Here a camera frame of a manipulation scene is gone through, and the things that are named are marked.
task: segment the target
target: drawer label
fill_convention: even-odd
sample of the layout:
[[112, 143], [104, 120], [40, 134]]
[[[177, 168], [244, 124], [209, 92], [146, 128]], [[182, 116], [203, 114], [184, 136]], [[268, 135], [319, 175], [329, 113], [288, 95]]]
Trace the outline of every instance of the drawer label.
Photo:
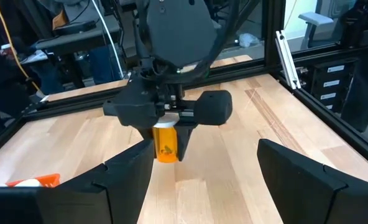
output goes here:
[[334, 98], [336, 96], [336, 93], [330, 93], [330, 94], [325, 94], [321, 96], [321, 100], [326, 100], [326, 99], [330, 99], [330, 98]]
[[323, 86], [324, 87], [329, 87], [329, 86], [338, 85], [339, 83], [340, 83], [340, 80], [335, 80], [335, 81], [330, 81], [330, 82], [323, 83]]
[[341, 70], [344, 70], [344, 65], [330, 67], [330, 68], [328, 68], [328, 73], [329, 72], [337, 72], [337, 71], [341, 71]]

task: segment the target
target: wood grain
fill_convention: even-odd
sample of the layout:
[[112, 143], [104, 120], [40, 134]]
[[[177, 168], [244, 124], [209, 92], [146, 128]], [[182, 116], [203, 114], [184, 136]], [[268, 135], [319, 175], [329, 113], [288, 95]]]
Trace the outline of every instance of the wood grain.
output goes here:
[[[234, 111], [199, 126], [183, 162], [155, 161], [139, 223], [282, 223], [257, 161], [268, 138], [368, 181], [368, 162], [270, 75], [187, 91], [225, 89]], [[67, 181], [139, 142], [101, 109], [27, 123], [0, 150], [0, 184], [52, 173]]]
[[[225, 66], [225, 65], [230, 65], [232, 63], [245, 62], [245, 61], [248, 61], [248, 60], [252, 60], [248, 55], [240, 55], [240, 56], [233, 57], [233, 58], [226, 58], [226, 59], [222, 59], [222, 60], [217, 60], [210, 67], [211, 68], [221, 67], [221, 66]], [[194, 65], [187, 66], [182, 71], [186, 72], [186, 71], [189, 71], [193, 68], [195, 68]], [[127, 80], [115, 81], [115, 82], [90, 86], [90, 87], [86, 87], [86, 88], [80, 88], [80, 89], [77, 89], [77, 90], [65, 91], [63, 93], [52, 94], [52, 95], [47, 96], [46, 100], [48, 100], [48, 101], [61, 100], [61, 99], [65, 99], [65, 98], [69, 98], [69, 97], [73, 97], [73, 96], [84, 95], [84, 94], [87, 94], [87, 93], [94, 93], [94, 92], [97, 92], [97, 91], [108, 90], [108, 89], [112, 89], [112, 88], [118, 88], [118, 87], [125, 86], [126, 84], [127, 84]]]

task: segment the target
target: orange object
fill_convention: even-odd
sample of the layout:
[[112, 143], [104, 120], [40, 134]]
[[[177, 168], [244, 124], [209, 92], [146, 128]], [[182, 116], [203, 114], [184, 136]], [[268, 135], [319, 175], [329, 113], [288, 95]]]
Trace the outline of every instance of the orange object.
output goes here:
[[172, 128], [152, 128], [154, 135], [155, 151], [159, 162], [176, 162], [178, 143], [177, 132]]
[[[60, 185], [60, 174], [50, 174], [41, 177], [35, 177], [35, 179], [37, 179], [43, 187], [56, 187]], [[13, 181], [10, 183], [6, 183], [6, 185], [9, 187], [14, 187], [22, 181], [24, 180]]]

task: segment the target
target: office chair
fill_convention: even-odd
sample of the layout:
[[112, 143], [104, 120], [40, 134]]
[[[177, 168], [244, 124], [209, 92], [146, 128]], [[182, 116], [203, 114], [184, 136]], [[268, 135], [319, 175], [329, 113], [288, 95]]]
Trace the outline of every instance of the office chair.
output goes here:
[[[342, 33], [341, 24], [338, 19], [347, 12], [355, 3], [355, 0], [318, 0], [315, 12], [306, 12], [298, 17], [307, 23], [307, 30], [301, 49], [328, 45], [340, 39]], [[315, 39], [316, 30], [323, 25], [332, 27], [328, 38]]]

